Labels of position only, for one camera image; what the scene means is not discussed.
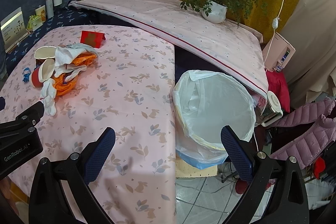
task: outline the pink tablecloth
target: pink tablecloth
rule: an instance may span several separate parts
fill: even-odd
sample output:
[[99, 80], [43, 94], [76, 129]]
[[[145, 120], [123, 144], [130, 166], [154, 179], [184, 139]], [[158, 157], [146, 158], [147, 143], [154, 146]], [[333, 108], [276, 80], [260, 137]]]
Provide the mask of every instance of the pink tablecloth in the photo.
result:
[[[0, 96], [6, 108], [0, 112], [0, 121], [13, 120], [39, 100], [40, 90], [22, 82], [23, 69], [35, 67], [34, 51], [44, 45], [79, 42], [82, 30], [106, 34], [99, 57], [80, 74], [76, 88], [56, 100], [57, 114], [44, 116], [36, 126], [43, 152], [9, 177], [29, 195], [40, 158], [63, 160], [112, 127], [117, 134], [115, 146], [98, 179], [89, 185], [95, 197], [116, 223], [174, 223], [172, 44], [128, 27], [54, 29], [26, 54], [5, 83]], [[74, 214], [83, 221], [73, 198], [67, 196]]]

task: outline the red folded card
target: red folded card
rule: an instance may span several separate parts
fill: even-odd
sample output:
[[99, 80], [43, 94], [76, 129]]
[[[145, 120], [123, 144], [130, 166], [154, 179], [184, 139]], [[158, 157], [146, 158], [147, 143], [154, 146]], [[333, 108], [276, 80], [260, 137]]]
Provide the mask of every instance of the red folded card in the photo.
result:
[[101, 41], [105, 39], [105, 34], [102, 32], [82, 31], [81, 43], [91, 47], [100, 48]]

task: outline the dark blue patterned cloth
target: dark blue patterned cloth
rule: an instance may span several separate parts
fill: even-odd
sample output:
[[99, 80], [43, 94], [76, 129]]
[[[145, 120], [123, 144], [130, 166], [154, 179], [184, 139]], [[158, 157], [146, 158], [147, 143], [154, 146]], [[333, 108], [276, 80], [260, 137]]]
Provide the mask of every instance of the dark blue patterned cloth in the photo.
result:
[[6, 54], [7, 73], [12, 73], [20, 60], [47, 32], [58, 27], [91, 24], [98, 24], [98, 19], [93, 11], [63, 8], [59, 14], [44, 22], [40, 28], [21, 41], [19, 46]]

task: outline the metal screw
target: metal screw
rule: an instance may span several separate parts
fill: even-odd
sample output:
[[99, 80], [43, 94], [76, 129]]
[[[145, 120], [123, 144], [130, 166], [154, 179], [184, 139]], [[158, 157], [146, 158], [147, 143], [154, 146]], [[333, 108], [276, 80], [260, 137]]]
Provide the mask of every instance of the metal screw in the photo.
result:
[[79, 154], [78, 153], [72, 153], [70, 155], [70, 159], [72, 159], [72, 160], [77, 160], [78, 158], [79, 158]]
[[289, 157], [289, 160], [290, 160], [292, 163], [296, 163], [296, 162], [297, 162], [296, 157], [293, 157], [293, 156], [290, 156], [290, 157]]
[[42, 158], [42, 159], [40, 160], [40, 163], [41, 163], [41, 164], [46, 164], [46, 163], [47, 163], [47, 161], [48, 161], [48, 159], [47, 159], [47, 158]]
[[259, 158], [261, 158], [261, 159], [266, 158], [266, 154], [265, 154], [264, 152], [258, 152], [258, 153], [257, 153], [257, 156], [258, 156]]

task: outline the tile floor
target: tile floor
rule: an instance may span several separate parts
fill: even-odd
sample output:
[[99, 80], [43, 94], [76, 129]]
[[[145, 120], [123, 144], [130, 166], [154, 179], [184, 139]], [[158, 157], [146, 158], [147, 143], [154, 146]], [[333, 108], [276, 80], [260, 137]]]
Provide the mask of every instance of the tile floor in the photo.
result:
[[[176, 179], [177, 224], [221, 224], [241, 197], [234, 187], [235, 179], [228, 179], [224, 183], [216, 177]], [[273, 187], [265, 192], [251, 223], [261, 218], [272, 189]]]

